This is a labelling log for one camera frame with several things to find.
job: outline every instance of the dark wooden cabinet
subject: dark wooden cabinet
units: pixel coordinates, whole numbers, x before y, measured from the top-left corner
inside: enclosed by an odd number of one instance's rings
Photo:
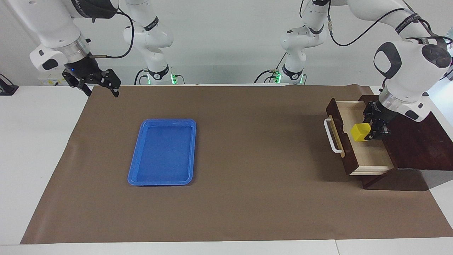
[[[358,101],[364,102],[364,107],[377,98],[364,95]],[[425,191],[453,180],[453,142],[432,113],[419,123],[398,116],[389,123],[392,135],[381,141],[357,143],[348,135],[354,123],[343,120],[355,121],[341,110],[345,103],[332,98],[326,112],[335,123],[336,144],[343,149],[346,174],[359,176],[364,189]],[[362,146],[371,149],[363,150]],[[361,166],[368,162],[374,165]]]

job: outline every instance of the white handle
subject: white handle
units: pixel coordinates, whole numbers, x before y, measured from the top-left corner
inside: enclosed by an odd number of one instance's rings
[[[335,144],[333,143],[332,135],[330,134],[330,130],[329,130],[329,125],[327,124],[327,122],[330,122],[330,121],[332,121],[331,118],[326,118],[324,120],[324,127],[326,128],[326,134],[327,134],[327,137],[329,138],[330,147],[332,148],[332,151],[334,153],[341,154],[343,151],[335,148]]]

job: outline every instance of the blue tray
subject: blue tray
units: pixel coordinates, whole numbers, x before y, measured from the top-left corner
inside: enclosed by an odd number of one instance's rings
[[[134,186],[188,184],[193,176],[196,129],[191,119],[145,120],[127,181]]]

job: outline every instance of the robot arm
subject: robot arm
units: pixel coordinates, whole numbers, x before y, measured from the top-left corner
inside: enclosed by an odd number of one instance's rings
[[[324,43],[327,32],[324,23],[327,18],[328,1],[310,0],[302,14],[302,27],[293,28],[284,33],[280,44],[286,50],[285,63],[280,67],[281,82],[298,84],[302,78],[307,56],[305,48],[311,48]]]
[[[305,62],[302,50],[323,42],[322,27],[330,5],[348,5],[357,18],[379,20],[393,27],[402,38],[384,43],[375,54],[375,67],[386,82],[379,100],[364,111],[364,122],[372,123],[366,140],[390,134],[387,124],[399,114],[417,122],[424,120],[430,109],[422,94],[442,77],[452,59],[444,39],[428,29],[403,0],[311,0],[302,16],[304,26],[282,37],[282,46],[288,53],[280,72],[282,81],[298,83]],[[330,18],[328,28],[332,34]]]
[[[364,123],[371,124],[365,140],[391,134],[387,124],[400,114],[423,121],[431,112],[423,93],[438,82],[452,61],[445,40],[434,34],[403,0],[347,0],[347,4],[357,18],[370,21],[404,9],[380,21],[393,27],[402,40],[386,42],[376,51],[374,65],[385,77],[385,87],[379,100],[370,102],[364,111]]]
[[[64,65],[63,77],[71,87],[77,87],[89,96],[91,90],[86,83],[98,84],[118,97],[121,81],[112,69],[99,69],[91,57],[88,42],[72,21],[76,17],[113,17],[116,8],[110,0],[9,0],[9,3],[41,41],[41,45],[30,53],[30,59],[39,71]]]
[[[160,48],[170,47],[173,34],[154,13],[150,0],[126,0],[130,16],[134,20],[134,48],[143,55],[151,84],[174,83],[172,68],[167,64]],[[124,39],[130,44],[131,27],[124,31]]]

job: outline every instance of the black cable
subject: black cable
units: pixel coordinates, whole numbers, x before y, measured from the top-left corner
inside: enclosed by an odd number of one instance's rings
[[[256,83],[256,82],[258,81],[258,79],[259,79],[261,76],[263,76],[263,74],[265,74],[265,73],[270,73],[270,72],[271,72],[270,70],[266,70],[266,71],[260,73],[260,75],[258,75],[258,77],[256,77],[256,80],[255,80],[253,83]]]
[[[142,79],[143,77],[147,78],[148,76],[146,76],[146,75],[142,75],[142,76],[140,76],[140,79],[139,79],[139,85],[141,85],[141,79]]]
[[[414,39],[414,40],[417,40],[420,44],[423,44],[423,40],[421,38],[417,38],[417,37],[408,37],[406,39]]]
[[[386,81],[387,81],[387,80],[388,80],[388,79],[385,78],[384,81],[382,82],[382,88],[385,88],[385,87],[386,87]]]
[[[442,78],[440,78],[439,81],[445,79],[445,78],[446,78],[447,76],[449,76],[452,72],[453,72],[453,69],[452,69],[448,74],[446,74],[446,75],[444,75]]]
[[[118,10],[120,10],[120,11],[117,11],[116,14],[123,15],[123,16],[127,17],[130,21],[130,28],[132,30],[130,45],[129,45],[129,49],[126,51],[126,53],[122,54],[121,56],[106,56],[107,59],[121,59],[121,58],[125,57],[132,50],[132,45],[134,44],[134,23],[133,23],[131,17],[129,15],[127,15],[126,13],[124,13],[123,10],[121,10],[120,8],[118,8]]]
[[[270,83],[270,82],[272,81],[272,78],[275,78],[275,76],[269,76],[269,77],[267,77],[267,78],[264,80],[263,83],[266,83],[267,79],[269,79],[269,82],[268,82],[268,83]]]
[[[299,17],[302,18],[302,6],[304,5],[304,0],[302,0],[302,3],[300,3],[300,9],[299,9]]]
[[[403,1],[403,2],[404,2],[404,4],[405,4],[405,5],[407,6],[407,8],[409,8],[409,10],[411,10],[412,12],[414,12],[414,13],[415,13],[414,9],[412,9],[412,7],[411,7],[411,6],[410,6],[410,5],[408,4],[408,3],[406,3],[406,1],[405,1],[405,0],[402,0],[402,1]]]
[[[137,73],[137,75],[135,76],[134,85],[137,85],[137,80],[138,80],[138,78],[139,78],[139,75],[140,75],[142,72],[144,72],[143,69],[141,69],[141,70]]]
[[[176,77],[181,77],[183,78],[183,83],[186,84],[186,81],[184,80],[184,76],[180,75],[180,74],[177,74]]]
[[[10,79],[8,79],[6,76],[4,76],[3,74],[0,74],[1,76],[3,76],[3,78],[5,78],[7,81],[9,81],[11,83],[12,86],[14,86],[14,83],[12,81],[10,81]]]
[[[420,22],[423,22],[423,23],[425,23],[425,25],[427,25],[427,26],[428,26],[428,29],[429,29],[429,30],[431,30],[431,25],[429,24],[429,22],[428,22],[428,21],[426,21],[426,20],[424,20],[424,19],[419,19],[419,20],[420,20]]]
[[[279,62],[279,64],[277,65],[277,67],[276,67],[275,69],[278,69],[278,68],[279,68],[279,66],[280,66],[280,64],[282,63],[282,61],[283,61],[284,57],[286,56],[286,54],[288,54],[288,53],[285,52],[285,53],[283,54],[282,59],[280,59],[280,62]]]
[[[440,35],[436,35],[436,36],[430,36],[430,37],[427,37],[428,39],[436,39],[436,38],[442,38],[444,40],[449,40],[450,42],[447,43],[447,45],[450,45],[453,43],[453,39],[451,39],[450,37],[447,37],[447,36],[440,36]]]
[[[340,44],[338,43],[334,38],[333,38],[333,32],[332,32],[332,20],[330,18],[330,6],[332,5],[332,1],[329,2],[329,8],[327,10],[327,19],[330,23],[329,25],[329,32],[330,32],[330,37],[332,38],[332,41],[338,45],[338,46],[342,46],[342,47],[346,47],[346,46],[349,46],[355,42],[357,42],[357,40],[359,40],[362,36],[364,36],[368,31],[370,31],[371,28],[373,28],[379,21],[381,21],[383,18],[387,17],[388,15],[396,12],[396,11],[399,11],[399,10],[405,10],[404,8],[398,8],[398,9],[394,9],[394,10],[391,10],[389,12],[387,12],[386,14],[384,14],[383,16],[381,16],[380,18],[378,18],[368,29],[366,29],[361,35],[359,35],[359,37],[355,38],[352,42],[348,43],[348,44]]]

